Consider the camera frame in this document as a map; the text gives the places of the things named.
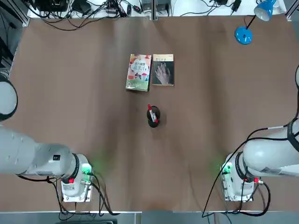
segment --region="marker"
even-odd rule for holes
[[[151,110],[151,106],[149,104],[148,104],[148,109],[149,109],[149,113],[150,113],[150,116],[151,116],[151,119],[153,120],[153,122],[158,123],[158,119],[157,119],[155,113],[153,113],[153,111]]]

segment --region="brown table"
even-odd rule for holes
[[[32,20],[11,71],[19,107],[4,125],[86,155],[104,176],[113,210],[200,211],[227,154],[296,110],[292,24],[283,15],[255,20],[249,46],[235,40],[240,25],[238,16],[128,18],[63,32]],[[131,53],[174,54],[175,86],[126,91]],[[148,103],[162,112],[156,129],[147,124]],[[264,180],[271,210],[298,211],[298,179]],[[59,210],[49,184],[13,175],[0,182],[1,211]],[[262,210],[259,198],[244,209]],[[222,200],[217,184],[207,209],[224,210]],[[97,210],[98,195],[78,209]]]

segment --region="robotic arm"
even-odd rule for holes
[[[298,68],[295,81],[299,91]],[[221,174],[226,201],[246,202],[253,193],[255,177],[299,176],[299,135],[296,134],[299,132],[299,120],[294,119],[287,126],[273,128],[283,129],[267,136],[268,140],[248,141],[243,152],[229,161],[232,154],[228,155]]]
[[[15,88],[0,75],[0,121],[10,118],[17,105]],[[1,125],[0,143],[0,173],[61,178],[64,201],[90,201],[92,167],[85,156],[64,145],[37,143]]]

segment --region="book with hand image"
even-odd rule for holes
[[[174,85],[173,55],[153,56],[153,85]]]

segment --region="book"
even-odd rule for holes
[[[148,91],[150,63],[151,55],[131,54],[126,82],[127,90]]]
[[[174,85],[173,55],[153,56],[153,85]]]

